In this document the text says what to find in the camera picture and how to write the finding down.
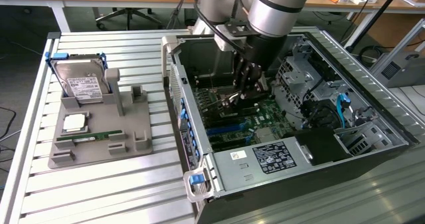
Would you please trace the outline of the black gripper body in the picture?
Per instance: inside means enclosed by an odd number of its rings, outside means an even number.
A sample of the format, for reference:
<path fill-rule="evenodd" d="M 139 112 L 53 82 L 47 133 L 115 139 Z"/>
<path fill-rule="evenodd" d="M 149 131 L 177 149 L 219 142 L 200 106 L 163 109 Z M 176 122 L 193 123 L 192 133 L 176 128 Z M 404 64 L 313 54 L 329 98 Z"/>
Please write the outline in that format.
<path fill-rule="evenodd" d="M 287 35 L 283 37 L 269 37 L 265 35 L 248 36 L 244 45 L 244 59 L 259 65 L 263 69 L 268 69 L 283 49 L 287 37 Z"/>

